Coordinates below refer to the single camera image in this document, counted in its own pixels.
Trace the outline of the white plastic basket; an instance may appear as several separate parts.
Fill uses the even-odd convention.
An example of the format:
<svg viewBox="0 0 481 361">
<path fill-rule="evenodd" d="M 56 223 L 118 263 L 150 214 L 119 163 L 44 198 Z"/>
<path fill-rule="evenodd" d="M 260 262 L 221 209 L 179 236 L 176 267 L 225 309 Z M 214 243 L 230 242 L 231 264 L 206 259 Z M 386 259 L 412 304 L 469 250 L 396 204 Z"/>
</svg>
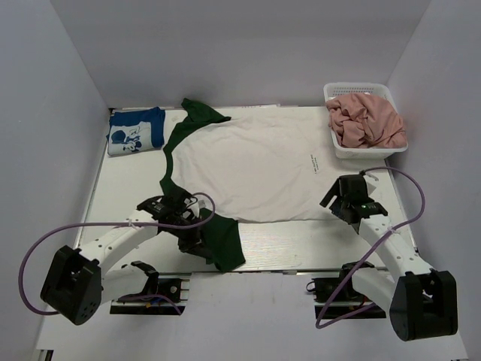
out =
<svg viewBox="0 0 481 361">
<path fill-rule="evenodd" d="M 323 88 L 325 103 L 333 99 L 337 96 L 348 94 L 348 93 L 365 93 L 370 95 L 376 95 L 382 97 L 389 102 L 391 102 L 394 109 L 397 111 L 395 107 L 394 99 L 389 92 L 389 89 L 378 83 L 328 83 L 324 85 Z M 332 138 L 332 142 L 334 145 L 334 152 L 337 158 L 339 159 L 386 159 L 391 155 L 396 153 L 402 153 L 408 148 L 408 141 L 407 146 L 398 149 L 383 149 L 383 148 L 368 148 L 368 149 L 352 149 L 352 148 L 345 148 L 338 145 L 337 140 L 335 138 L 334 132 L 330 129 L 330 134 Z"/>
</svg>

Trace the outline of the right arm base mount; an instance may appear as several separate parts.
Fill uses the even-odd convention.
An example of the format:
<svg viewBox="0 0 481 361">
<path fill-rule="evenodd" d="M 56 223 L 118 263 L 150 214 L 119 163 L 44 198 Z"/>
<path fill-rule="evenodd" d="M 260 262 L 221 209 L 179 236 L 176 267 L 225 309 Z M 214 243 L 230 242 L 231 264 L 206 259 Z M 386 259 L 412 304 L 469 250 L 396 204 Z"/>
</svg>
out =
<svg viewBox="0 0 481 361">
<path fill-rule="evenodd" d="M 319 316 L 322 307 L 341 281 L 354 267 L 356 262 L 342 265 L 336 276 L 319 276 L 312 278 L 306 285 L 306 292 L 311 294 L 315 302 L 315 317 Z M 366 295 L 355 291 L 352 281 L 348 281 L 328 306 L 324 319 L 334 320 L 346 315 L 347 319 L 385 319 L 386 313 L 375 305 Z"/>
</svg>

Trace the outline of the folded blue white t shirt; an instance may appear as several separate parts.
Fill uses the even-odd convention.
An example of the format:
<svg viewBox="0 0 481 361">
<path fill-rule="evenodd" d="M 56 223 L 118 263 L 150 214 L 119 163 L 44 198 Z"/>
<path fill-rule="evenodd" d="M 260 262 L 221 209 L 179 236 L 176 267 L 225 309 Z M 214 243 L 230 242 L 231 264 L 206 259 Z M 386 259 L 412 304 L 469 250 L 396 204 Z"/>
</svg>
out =
<svg viewBox="0 0 481 361">
<path fill-rule="evenodd" d="M 165 110 L 159 107 L 141 111 L 116 111 L 109 119 L 107 154 L 123 156 L 161 149 L 164 137 Z"/>
</svg>

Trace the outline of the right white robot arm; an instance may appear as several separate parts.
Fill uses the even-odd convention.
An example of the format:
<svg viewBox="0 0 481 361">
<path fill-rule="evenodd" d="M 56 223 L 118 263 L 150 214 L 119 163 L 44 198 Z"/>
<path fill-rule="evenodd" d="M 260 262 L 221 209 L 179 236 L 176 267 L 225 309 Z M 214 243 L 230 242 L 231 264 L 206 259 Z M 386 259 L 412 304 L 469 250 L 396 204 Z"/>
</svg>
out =
<svg viewBox="0 0 481 361">
<path fill-rule="evenodd" d="M 323 318 L 338 294 L 350 300 L 361 295 L 370 304 L 351 316 L 381 308 L 402 341 L 454 335 L 458 331 L 457 284 L 448 271 L 438 271 L 426 262 L 399 234 L 399 229 L 421 216 L 392 224 L 388 211 L 371 198 L 367 171 L 340 176 L 320 202 L 350 225 L 371 246 L 357 262 L 346 264 L 340 281 L 316 318 L 324 329 L 335 320 Z"/>
</svg>

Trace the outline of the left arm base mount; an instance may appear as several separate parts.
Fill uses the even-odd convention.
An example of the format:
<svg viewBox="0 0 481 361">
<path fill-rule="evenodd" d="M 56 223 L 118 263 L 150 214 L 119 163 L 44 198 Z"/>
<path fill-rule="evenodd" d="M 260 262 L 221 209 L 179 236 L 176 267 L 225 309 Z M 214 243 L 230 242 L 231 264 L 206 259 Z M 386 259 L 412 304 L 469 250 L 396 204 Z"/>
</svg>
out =
<svg viewBox="0 0 481 361">
<path fill-rule="evenodd" d="M 102 277 L 102 301 L 111 314 L 181 315 L 189 295 L 188 275 L 161 275 L 145 262 L 111 269 Z"/>
</svg>

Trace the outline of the pink t shirt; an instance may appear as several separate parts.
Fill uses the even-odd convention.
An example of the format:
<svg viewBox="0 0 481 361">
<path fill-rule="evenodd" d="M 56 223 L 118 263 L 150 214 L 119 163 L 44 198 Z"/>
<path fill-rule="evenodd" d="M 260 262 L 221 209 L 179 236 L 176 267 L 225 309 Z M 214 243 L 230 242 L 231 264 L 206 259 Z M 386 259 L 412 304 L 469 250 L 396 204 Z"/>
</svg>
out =
<svg viewBox="0 0 481 361">
<path fill-rule="evenodd" d="M 348 93 L 328 100 L 328 126 L 341 147 L 398 149 L 407 146 L 404 120 L 388 100 Z"/>
</svg>

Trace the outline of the white and green t shirt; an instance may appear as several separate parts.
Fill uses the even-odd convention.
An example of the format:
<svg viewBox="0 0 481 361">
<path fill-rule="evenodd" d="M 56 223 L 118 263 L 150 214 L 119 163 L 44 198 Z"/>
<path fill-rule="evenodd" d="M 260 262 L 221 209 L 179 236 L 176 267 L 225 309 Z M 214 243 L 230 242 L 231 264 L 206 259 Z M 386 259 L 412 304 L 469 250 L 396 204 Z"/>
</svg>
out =
<svg viewBox="0 0 481 361">
<path fill-rule="evenodd" d="M 207 262 L 221 272 L 244 264 L 239 223 L 324 220 L 324 129 L 312 116 L 230 117 L 184 99 L 186 118 L 166 145 L 164 194 L 201 193 Z"/>
</svg>

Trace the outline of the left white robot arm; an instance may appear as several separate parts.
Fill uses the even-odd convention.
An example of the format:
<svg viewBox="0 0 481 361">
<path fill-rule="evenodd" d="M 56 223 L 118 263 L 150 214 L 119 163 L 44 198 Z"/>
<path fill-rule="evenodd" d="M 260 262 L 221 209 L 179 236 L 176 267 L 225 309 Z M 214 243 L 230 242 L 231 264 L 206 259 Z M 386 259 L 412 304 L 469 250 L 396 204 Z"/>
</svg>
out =
<svg viewBox="0 0 481 361">
<path fill-rule="evenodd" d="M 111 229 L 102 237 L 77 248 L 57 250 L 41 299 L 77 326 L 111 301 L 171 303 L 159 292 L 159 272 L 153 266 L 140 260 L 120 268 L 115 265 L 161 232 L 176 237 L 181 252 L 211 258 L 203 229 L 215 210 L 214 201 L 206 193 L 179 191 L 142 201 L 124 221 L 110 222 Z"/>
</svg>

